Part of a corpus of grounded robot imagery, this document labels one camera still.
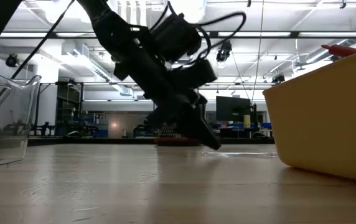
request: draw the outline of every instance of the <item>black monitor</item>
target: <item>black monitor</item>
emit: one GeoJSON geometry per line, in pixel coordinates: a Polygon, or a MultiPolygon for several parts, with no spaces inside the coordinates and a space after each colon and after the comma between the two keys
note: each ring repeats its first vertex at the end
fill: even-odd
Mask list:
{"type": "Polygon", "coordinates": [[[251,100],[217,96],[217,121],[240,121],[251,115],[251,100]]]}

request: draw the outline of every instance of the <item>red object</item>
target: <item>red object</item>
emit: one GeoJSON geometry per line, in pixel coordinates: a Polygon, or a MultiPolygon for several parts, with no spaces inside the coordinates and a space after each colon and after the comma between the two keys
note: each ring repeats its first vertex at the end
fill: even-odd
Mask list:
{"type": "Polygon", "coordinates": [[[332,55],[340,56],[340,57],[347,57],[349,55],[353,55],[356,53],[356,49],[352,47],[344,47],[341,45],[322,45],[322,48],[329,50],[329,53],[332,55]]]}

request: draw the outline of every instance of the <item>yellow plastic bin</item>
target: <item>yellow plastic bin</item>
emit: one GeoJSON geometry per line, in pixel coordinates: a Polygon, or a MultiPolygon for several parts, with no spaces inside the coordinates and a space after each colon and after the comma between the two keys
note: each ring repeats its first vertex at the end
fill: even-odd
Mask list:
{"type": "Polygon", "coordinates": [[[285,164],[356,179],[356,54],[263,94],[285,164]]]}

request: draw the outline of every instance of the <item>clear plastic bin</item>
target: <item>clear plastic bin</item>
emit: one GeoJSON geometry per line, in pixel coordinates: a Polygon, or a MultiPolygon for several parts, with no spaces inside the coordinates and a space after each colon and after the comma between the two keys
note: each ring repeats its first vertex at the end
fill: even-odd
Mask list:
{"type": "Polygon", "coordinates": [[[24,158],[40,79],[20,85],[0,76],[0,165],[24,158]]]}

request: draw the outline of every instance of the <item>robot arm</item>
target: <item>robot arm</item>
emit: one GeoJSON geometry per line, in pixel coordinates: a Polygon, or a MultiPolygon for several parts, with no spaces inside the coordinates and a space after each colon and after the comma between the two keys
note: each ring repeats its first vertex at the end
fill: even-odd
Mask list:
{"type": "Polygon", "coordinates": [[[200,48],[197,30],[183,15],[173,13],[151,32],[125,22],[105,0],[77,1],[89,15],[100,44],[116,62],[115,75],[120,80],[129,75],[157,105],[148,116],[149,124],[161,128],[165,122],[176,122],[179,134],[218,149],[220,143],[205,121],[207,100],[196,91],[216,79],[210,63],[202,59],[179,70],[164,65],[200,48]]]}

